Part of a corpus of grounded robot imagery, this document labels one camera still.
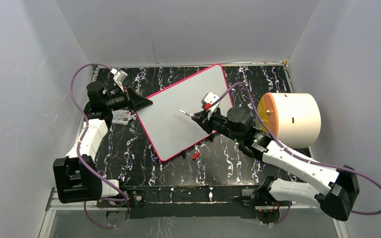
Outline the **red whiteboard marker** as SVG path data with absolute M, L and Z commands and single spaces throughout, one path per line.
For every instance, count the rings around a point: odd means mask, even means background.
M 188 113 L 188 112 L 186 112 L 184 110 L 179 110 L 179 112 L 184 114 L 184 115 L 186 115 L 186 116 L 188 116 L 188 117 L 194 117 L 194 114 Z

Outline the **pink framed whiteboard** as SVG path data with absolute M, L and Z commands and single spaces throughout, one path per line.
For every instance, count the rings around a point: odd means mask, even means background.
M 190 115 L 202 111 L 202 99 L 221 96 L 228 83 L 223 66 L 214 64 L 148 97 L 152 105 L 137 112 L 158 159 L 166 162 L 208 137 Z

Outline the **red marker cap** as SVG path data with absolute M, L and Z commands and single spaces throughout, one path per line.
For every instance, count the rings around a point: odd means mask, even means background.
M 200 156 L 200 153 L 197 152 L 197 153 L 195 153 L 195 154 L 193 155 L 192 159 L 193 159 L 193 160 L 196 160 L 199 156 Z

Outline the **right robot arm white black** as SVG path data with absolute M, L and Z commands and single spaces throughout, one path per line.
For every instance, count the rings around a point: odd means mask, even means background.
M 218 132 L 238 143 L 250 158 L 274 165 L 302 179 L 290 182 L 268 177 L 250 198 L 252 202 L 273 205 L 276 201 L 294 201 L 319 207 L 328 216 L 347 221 L 359 195 L 354 169 L 325 167 L 292 149 L 281 148 L 268 133 L 257 129 L 254 119 L 242 107 L 233 107 L 226 116 L 220 109 L 203 110 L 191 116 L 205 132 Z

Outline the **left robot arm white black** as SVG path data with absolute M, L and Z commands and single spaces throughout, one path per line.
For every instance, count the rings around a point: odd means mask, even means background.
M 95 81 L 86 89 L 89 101 L 83 110 L 81 134 L 70 151 L 53 163 L 58 198 L 63 204 L 107 200 L 123 206 L 128 192 L 122 189 L 120 180 L 108 180 L 97 172 L 96 153 L 112 125 L 114 111 L 126 109 L 135 113 L 153 102 L 128 86 L 116 88 L 111 94 L 102 82 Z

